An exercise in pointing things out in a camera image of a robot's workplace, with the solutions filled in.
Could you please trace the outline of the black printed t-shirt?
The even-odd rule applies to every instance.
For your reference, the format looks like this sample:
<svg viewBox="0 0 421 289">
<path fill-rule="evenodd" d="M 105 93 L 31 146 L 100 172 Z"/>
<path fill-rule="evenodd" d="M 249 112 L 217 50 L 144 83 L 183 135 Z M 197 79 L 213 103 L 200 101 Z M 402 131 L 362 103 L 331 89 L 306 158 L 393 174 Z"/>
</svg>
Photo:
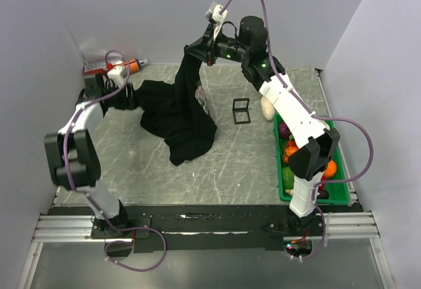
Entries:
<svg viewBox="0 0 421 289">
<path fill-rule="evenodd" d="M 217 131 L 200 68 L 201 61 L 186 53 L 172 84 L 144 80 L 134 92 L 138 107 L 143 109 L 141 127 L 164 139 L 170 162 L 176 166 L 208 152 Z"/>
</svg>

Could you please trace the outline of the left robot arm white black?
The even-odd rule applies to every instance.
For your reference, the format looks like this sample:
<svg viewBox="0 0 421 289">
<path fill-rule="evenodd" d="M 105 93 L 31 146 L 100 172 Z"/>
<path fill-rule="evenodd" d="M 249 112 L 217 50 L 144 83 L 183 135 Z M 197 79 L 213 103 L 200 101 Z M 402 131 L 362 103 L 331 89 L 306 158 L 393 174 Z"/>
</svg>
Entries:
<svg viewBox="0 0 421 289">
<path fill-rule="evenodd" d="M 134 87 L 123 74 L 119 78 L 122 84 L 110 74 L 85 77 L 74 114 L 43 141 L 53 184 L 81 196 L 93 211 L 94 229 L 117 238 L 129 233 L 130 220 L 122 202 L 101 182 L 101 164 L 90 133 L 108 109 L 134 109 Z"/>
</svg>

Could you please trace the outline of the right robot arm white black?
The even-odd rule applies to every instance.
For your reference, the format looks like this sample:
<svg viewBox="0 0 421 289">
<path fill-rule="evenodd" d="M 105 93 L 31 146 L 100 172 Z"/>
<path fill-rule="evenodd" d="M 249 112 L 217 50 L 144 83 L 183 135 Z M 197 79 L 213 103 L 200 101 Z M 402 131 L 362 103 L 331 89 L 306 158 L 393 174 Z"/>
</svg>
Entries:
<svg viewBox="0 0 421 289">
<path fill-rule="evenodd" d="M 310 228 L 309 215 L 315 210 L 316 184 L 322 179 L 339 142 L 339 132 L 314 117 L 293 87 L 285 68 L 269 52 L 268 30 L 263 19 L 246 16 L 238 33 L 230 38 L 222 33 L 224 22 L 209 17 L 203 36 L 185 49 L 211 66 L 218 58 L 241 64 L 244 77 L 267 98 L 289 128 L 298 150 L 288 159 L 294 175 L 289 208 L 294 213 L 287 227 L 294 235 Z"/>
</svg>

